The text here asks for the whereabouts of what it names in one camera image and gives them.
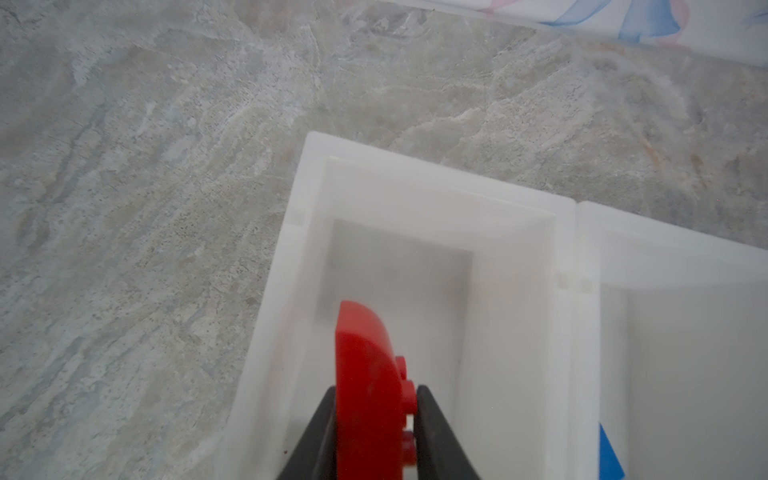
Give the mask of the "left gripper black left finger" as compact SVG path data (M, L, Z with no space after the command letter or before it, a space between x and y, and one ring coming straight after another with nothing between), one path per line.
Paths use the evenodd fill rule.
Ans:
M336 388L329 387L278 480L336 480Z

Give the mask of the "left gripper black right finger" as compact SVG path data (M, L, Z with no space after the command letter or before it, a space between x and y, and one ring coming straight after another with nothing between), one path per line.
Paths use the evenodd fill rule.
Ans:
M419 480L479 480L464 449L426 385L416 389L414 435Z

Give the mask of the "red curved lego brick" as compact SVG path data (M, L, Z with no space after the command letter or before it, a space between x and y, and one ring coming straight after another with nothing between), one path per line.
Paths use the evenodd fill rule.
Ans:
M405 431L417 411L415 386L394 354L384 323L345 300L335 328L336 462L339 479L401 479L415 440Z

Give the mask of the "blue lego brick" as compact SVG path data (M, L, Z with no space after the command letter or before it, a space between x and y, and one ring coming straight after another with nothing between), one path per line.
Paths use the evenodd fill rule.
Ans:
M599 480L623 480L626 478L624 469L618 456L605 432L602 424L599 425Z

